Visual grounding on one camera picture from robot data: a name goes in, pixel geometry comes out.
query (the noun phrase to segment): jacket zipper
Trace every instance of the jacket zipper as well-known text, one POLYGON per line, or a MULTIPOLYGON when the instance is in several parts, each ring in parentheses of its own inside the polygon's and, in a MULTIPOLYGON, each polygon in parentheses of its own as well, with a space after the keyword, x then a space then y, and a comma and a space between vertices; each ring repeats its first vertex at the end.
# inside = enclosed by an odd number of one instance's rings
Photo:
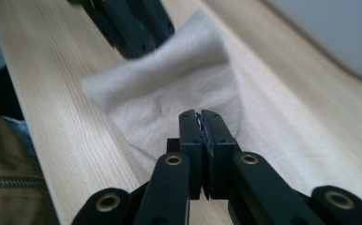
POLYGON ((46 183, 41 178, 30 177, 0 177, 0 188, 45 188, 46 183))

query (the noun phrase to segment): crumpled paper towel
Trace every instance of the crumpled paper towel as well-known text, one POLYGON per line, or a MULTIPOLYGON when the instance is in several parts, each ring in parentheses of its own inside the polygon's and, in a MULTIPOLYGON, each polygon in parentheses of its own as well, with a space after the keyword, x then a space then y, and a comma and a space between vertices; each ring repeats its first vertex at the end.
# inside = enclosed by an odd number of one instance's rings
POLYGON ((178 115, 210 110, 234 137, 242 106, 218 28, 201 11, 155 52, 83 80, 85 95, 116 123, 148 171, 178 137, 178 115))

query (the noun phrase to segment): screw hole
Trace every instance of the screw hole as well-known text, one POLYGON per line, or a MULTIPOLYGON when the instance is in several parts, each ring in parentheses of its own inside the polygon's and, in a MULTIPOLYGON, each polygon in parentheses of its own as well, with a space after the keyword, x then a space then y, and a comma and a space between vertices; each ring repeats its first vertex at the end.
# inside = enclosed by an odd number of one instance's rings
POLYGON ((102 196, 96 203, 99 212, 105 213, 117 208, 120 204, 120 197, 115 193, 109 193, 102 196))
POLYGON ((352 209, 354 208, 354 202, 346 195, 337 191, 329 190, 324 195, 328 202, 337 206, 341 209, 352 209))
POLYGON ((257 163, 258 163, 258 158, 256 158, 255 156, 252 156, 252 155, 243 155, 240 159, 241 159, 244 163, 250 164, 250 165, 253 165, 253 164, 257 164, 257 163))
POLYGON ((175 165, 178 165, 178 164, 180 164, 182 162, 182 158, 178 157, 178 156, 170 156, 170 157, 166 157, 165 162, 168 165, 175 166, 175 165))

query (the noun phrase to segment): wood grain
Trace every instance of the wood grain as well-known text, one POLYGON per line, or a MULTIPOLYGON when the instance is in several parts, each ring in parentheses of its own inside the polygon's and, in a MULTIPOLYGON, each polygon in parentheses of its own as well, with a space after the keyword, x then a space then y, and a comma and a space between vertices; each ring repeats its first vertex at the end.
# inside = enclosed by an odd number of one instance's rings
MULTIPOLYGON (((260 1, 162 2, 178 28, 198 8, 219 25, 239 80, 248 136, 295 189, 346 188, 362 198, 362 81, 260 1)), ((123 61, 80 7, 0 1, 0 45, 62 224, 107 187, 149 179, 80 81, 123 61)), ((226 202, 191 203, 190 224, 231 224, 226 202)))

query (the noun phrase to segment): wooden table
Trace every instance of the wooden table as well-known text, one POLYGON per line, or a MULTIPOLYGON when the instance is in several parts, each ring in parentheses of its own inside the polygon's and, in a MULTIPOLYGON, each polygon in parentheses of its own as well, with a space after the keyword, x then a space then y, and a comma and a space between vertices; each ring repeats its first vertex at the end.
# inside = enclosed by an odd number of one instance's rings
MULTIPOLYGON (((176 28, 198 8, 219 25, 241 89, 249 149, 295 189, 362 198, 362 80, 257 0, 162 1, 176 28)), ((149 179, 80 81, 122 62, 80 7, 0 0, 0 45, 62 224, 91 194, 149 179)), ((191 203, 190 224, 230 224, 226 202, 191 203)))

